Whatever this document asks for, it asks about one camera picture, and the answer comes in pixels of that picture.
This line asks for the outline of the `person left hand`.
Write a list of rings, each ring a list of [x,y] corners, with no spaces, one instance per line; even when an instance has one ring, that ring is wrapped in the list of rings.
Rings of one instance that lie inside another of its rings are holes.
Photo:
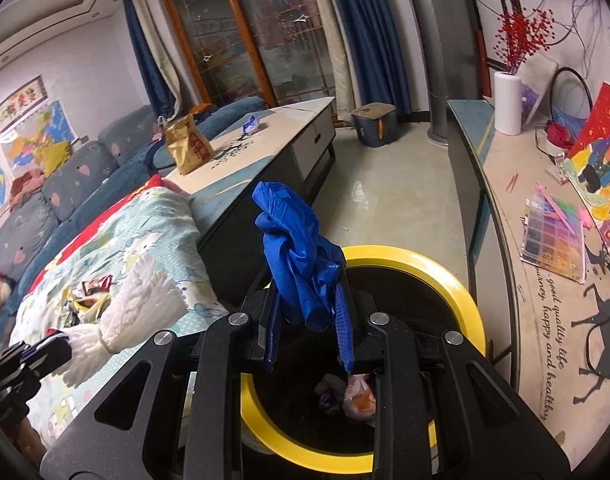
[[[32,428],[27,418],[23,418],[10,430],[9,438],[26,462],[35,470],[38,470],[47,449],[43,445],[40,435]]]

